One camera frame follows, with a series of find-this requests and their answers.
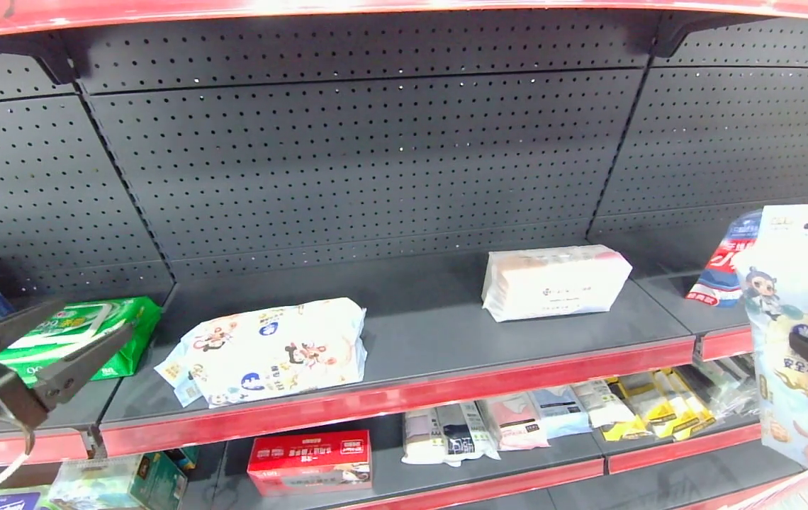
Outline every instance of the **red tissue box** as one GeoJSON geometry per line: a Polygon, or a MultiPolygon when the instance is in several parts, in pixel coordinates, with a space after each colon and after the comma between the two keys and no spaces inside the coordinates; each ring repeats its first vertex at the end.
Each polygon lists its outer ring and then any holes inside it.
{"type": "Polygon", "coordinates": [[[262,496],[372,487],[369,432],[268,436],[252,442],[246,472],[262,496]]]}

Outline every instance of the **cartoon-printed package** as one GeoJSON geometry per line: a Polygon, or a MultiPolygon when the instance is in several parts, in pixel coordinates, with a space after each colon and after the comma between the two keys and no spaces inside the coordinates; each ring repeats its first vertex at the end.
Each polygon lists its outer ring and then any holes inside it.
{"type": "Polygon", "coordinates": [[[208,320],[155,370],[186,406],[281,397],[363,380],[366,310],[346,297],[208,320]]]}
{"type": "Polygon", "coordinates": [[[808,205],[767,206],[757,242],[735,255],[753,332],[763,443],[808,465],[808,205]]]}
{"type": "Polygon", "coordinates": [[[760,229],[760,216],[760,210],[755,210],[738,216],[731,223],[686,298],[713,307],[733,307],[738,304],[741,286],[738,284],[738,275],[731,267],[731,260],[735,254],[753,245],[760,229]]]}

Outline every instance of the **white tissue pack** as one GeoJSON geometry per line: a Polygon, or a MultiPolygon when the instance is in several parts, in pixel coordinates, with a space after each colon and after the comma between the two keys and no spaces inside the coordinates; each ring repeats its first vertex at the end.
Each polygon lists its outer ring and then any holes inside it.
{"type": "Polygon", "coordinates": [[[363,380],[366,310],[346,297],[207,320],[155,370],[187,406],[282,397],[363,380]]]}
{"type": "Polygon", "coordinates": [[[808,205],[767,206],[751,248],[731,261],[751,320],[763,443],[808,467],[808,205]]]}
{"type": "Polygon", "coordinates": [[[492,251],[483,307],[495,322],[608,311],[631,264],[601,244],[492,251]]]}

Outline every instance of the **tissue pack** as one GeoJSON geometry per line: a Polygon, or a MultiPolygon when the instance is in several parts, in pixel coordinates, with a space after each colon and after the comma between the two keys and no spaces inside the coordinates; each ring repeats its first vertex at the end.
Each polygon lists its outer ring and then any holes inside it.
{"type": "Polygon", "coordinates": [[[631,264],[603,245],[492,251],[483,307],[495,322],[608,311],[631,264]]]}
{"type": "Polygon", "coordinates": [[[155,370],[186,406],[281,397],[363,380],[366,310],[346,297],[207,320],[155,370]]]}
{"type": "Polygon", "coordinates": [[[32,385],[39,369],[129,322],[133,324],[132,338],[92,380],[132,375],[161,316],[161,307],[148,297],[72,303],[0,352],[0,362],[32,385]]]}
{"type": "Polygon", "coordinates": [[[265,436],[252,443],[246,471],[262,496],[372,487],[368,430],[265,436]]]}
{"type": "Polygon", "coordinates": [[[767,206],[751,248],[734,267],[751,322],[761,438],[808,467],[808,361],[790,334],[808,339],[808,205],[767,206]]]}

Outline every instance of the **cartoon character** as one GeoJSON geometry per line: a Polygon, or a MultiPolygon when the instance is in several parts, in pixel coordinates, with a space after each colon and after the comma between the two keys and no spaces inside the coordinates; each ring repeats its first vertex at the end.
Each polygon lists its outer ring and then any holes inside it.
{"type": "Polygon", "coordinates": [[[317,363],[334,365],[338,362],[338,359],[333,358],[333,356],[326,355],[326,346],[316,346],[306,342],[301,342],[300,346],[297,346],[297,344],[291,342],[291,345],[285,346],[284,351],[288,353],[288,361],[295,365],[313,367],[317,363]]]}
{"type": "Polygon", "coordinates": [[[776,278],[751,267],[751,272],[748,272],[745,280],[748,287],[744,290],[744,297],[750,298],[751,302],[755,301],[754,304],[757,304],[760,311],[770,319],[779,319],[782,315],[782,303],[776,294],[776,278]]]}
{"type": "Polygon", "coordinates": [[[224,329],[221,326],[216,327],[211,335],[203,336],[193,342],[193,349],[200,349],[202,352],[215,351],[221,349],[232,338],[233,330],[237,327],[236,322],[228,324],[224,329]]]}

